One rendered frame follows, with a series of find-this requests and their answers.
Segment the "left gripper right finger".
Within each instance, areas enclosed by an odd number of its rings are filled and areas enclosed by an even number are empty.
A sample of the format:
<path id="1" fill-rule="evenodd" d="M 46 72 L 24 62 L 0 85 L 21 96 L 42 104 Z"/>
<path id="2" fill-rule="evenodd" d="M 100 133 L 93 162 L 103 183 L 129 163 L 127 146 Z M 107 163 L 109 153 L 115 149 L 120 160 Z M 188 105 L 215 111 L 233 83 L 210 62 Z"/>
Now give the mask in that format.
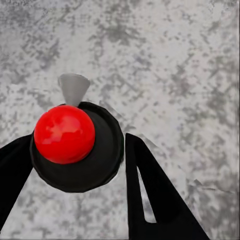
<path id="1" fill-rule="evenodd" d="M 125 134 L 129 240 L 210 240 L 145 142 Z M 156 223 L 145 220 L 139 168 Z"/>

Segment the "insectifuge atomizer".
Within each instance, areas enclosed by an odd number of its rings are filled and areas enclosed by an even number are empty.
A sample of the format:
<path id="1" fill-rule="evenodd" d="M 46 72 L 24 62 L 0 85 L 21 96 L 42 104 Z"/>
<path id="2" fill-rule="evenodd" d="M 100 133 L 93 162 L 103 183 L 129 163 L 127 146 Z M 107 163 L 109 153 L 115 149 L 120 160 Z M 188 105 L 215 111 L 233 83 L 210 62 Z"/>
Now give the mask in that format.
<path id="1" fill-rule="evenodd" d="M 37 174 L 66 193 L 108 185 L 123 163 L 124 135 L 104 107 L 82 101 L 91 83 L 75 73 L 59 78 L 64 105 L 46 111 L 31 136 L 30 156 Z"/>

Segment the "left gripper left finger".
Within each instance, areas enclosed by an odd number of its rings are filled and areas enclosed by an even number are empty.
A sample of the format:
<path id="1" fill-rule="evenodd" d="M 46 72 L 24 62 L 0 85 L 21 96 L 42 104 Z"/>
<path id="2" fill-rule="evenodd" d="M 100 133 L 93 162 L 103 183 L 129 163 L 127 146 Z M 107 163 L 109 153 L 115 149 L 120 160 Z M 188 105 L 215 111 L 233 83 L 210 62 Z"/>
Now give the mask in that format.
<path id="1" fill-rule="evenodd" d="M 0 231 L 34 166 L 30 154 L 32 135 L 0 148 Z"/>

